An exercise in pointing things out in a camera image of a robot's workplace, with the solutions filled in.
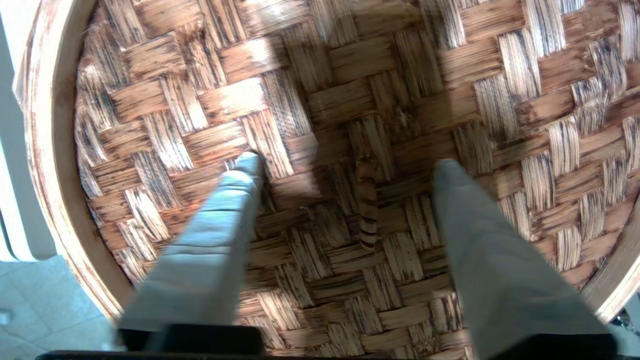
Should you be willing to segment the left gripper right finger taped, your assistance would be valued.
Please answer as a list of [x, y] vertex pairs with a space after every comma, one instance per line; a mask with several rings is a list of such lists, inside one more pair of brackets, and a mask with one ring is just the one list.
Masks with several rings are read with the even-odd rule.
[[457, 161], [437, 162], [432, 205], [478, 358], [608, 357], [606, 326]]

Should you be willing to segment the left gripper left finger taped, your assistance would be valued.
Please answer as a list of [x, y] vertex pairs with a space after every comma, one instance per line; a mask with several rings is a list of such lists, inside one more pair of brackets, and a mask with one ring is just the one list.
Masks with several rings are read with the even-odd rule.
[[264, 184], [258, 153], [224, 171], [178, 240], [167, 246], [118, 322], [120, 331], [174, 324], [228, 326], [242, 291]]

